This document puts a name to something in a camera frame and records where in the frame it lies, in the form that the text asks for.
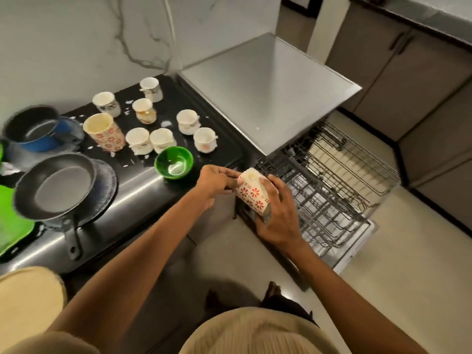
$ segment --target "green cutting board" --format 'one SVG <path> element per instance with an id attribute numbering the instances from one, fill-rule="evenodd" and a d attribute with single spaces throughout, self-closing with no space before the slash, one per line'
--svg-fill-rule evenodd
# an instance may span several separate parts
<path id="1" fill-rule="evenodd" d="M 0 256 L 34 228 L 34 221 L 20 217 L 12 205 L 13 189 L 0 185 Z"/>

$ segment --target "cabinet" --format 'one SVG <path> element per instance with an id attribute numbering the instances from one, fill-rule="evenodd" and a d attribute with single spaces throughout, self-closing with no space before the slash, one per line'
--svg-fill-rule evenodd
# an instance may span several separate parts
<path id="1" fill-rule="evenodd" d="M 342 107 L 354 111 L 409 29 L 393 19 L 351 4 L 326 61 L 328 67 L 363 88 Z"/>
<path id="2" fill-rule="evenodd" d="M 398 141 L 471 74 L 467 51 L 413 29 L 354 113 Z"/>
<path id="3" fill-rule="evenodd" d="M 424 119 L 399 146 L 411 183 L 421 182 L 472 149 L 472 81 Z"/>
<path id="4" fill-rule="evenodd" d="M 472 229 L 472 160 L 468 160 L 417 190 Z"/>

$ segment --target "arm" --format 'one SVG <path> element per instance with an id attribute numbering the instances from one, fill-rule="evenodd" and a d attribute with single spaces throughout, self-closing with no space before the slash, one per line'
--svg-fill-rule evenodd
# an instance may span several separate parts
<path id="1" fill-rule="evenodd" d="M 277 177 L 264 178 L 272 207 L 268 225 L 256 220 L 260 237 L 274 244 L 298 267 L 353 354 L 425 354 L 413 339 L 363 299 L 329 268 L 300 234 L 291 190 Z"/>
<path id="2" fill-rule="evenodd" d="M 112 351 L 127 331 L 162 268 L 216 194 L 237 187 L 240 173 L 207 165 L 194 189 L 98 271 L 47 331 L 67 332 Z"/>

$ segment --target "green bowl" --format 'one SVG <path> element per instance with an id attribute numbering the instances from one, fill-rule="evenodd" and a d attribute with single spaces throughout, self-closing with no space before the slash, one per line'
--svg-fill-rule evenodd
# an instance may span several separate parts
<path id="1" fill-rule="evenodd" d="M 193 166 L 193 155 L 181 146 L 173 146 L 157 155 L 154 161 L 156 171 L 166 179 L 180 179 L 187 175 Z"/>

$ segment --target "mug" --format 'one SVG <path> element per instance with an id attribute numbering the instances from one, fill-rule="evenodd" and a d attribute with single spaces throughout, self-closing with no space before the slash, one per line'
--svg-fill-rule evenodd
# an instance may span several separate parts
<path id="1" fill-rule="evenodd" d="M 135 155 L 146 155 L 152 151 L 149 131 L 144 128 L 134 128 L 126 133 L 127 143 Z"/>
<path id="2" fill-rule="evenodd" d="M 84 131 L 104 150 L 116 152 L 125 147 L 125 136 L 108 113 L 98 113 L 87 118 Z"/>
<path id="3" fill-rule="evenodd" d="M 216 148 L 218 136 L 211 128 L 200 128 L 193 135 L 195 148 L 202 153 L 211 153 Z"/>
<path id="4" fill-rule="evenodd" d="M 115 100 L 115 95 L 112 92 L 102 92 L 95 94 L 91 102 L 102 113 L 108 113 L 113 118 L 116 118 L 121 113 L 121 107 Z"/>
<path id="5" fill-rule="evenodd" d="M 143 92 L 145 97 L 151 102 L 162 101 L 163 95 L 161 86 L 159 85 L 159 81 L 154 77 L 144 78 L 139 82 L 139 86 L 141 87 L 140 91 Z"/>
<path id="6" fill-rule="evenodd" d="M 181 110 L 177 114 L 178 129 L 182 134 L 193 135 L 193 133 L 200 128 L 200 122 L 198 121 L 199 118 L 197 112 L 194 110 Z"/>
<path id="7" fill-rule="evenodd" d="M 79 143 L 67 120 L 51 106 L 29 106 L 7 120 L 3 137 L 35 153 L 53 150 L 64 143 Z"/>
<path id="8" fill-rule="evenodd" d="M 243 200 L 250 208 L 259 215 L 268 213 L 270 202 L 265 187 L 261 184 L 260 178 L 265 177 L 253 167 L 250 167 L 239 178 L 244 183 L 235 189 L 236 196 Z"/>
<path id="9" fill-rule="evenodd" d="M 136 117 L 143 124 L 152 124 L 157 119 L 156 110 L 152 107 L 152 102 L 147 98 L 141 98 L 133 102 L 133 109 Z"/>
<path id="10" fill-rule="evenodd" d="M 166 128 L 160 128 L 153 131 L 150 134 L 150 142 L 157 154 L 161 154 L 166 148 L 177 146 L 177 142 L 174 139 L 172 131 Z"/>

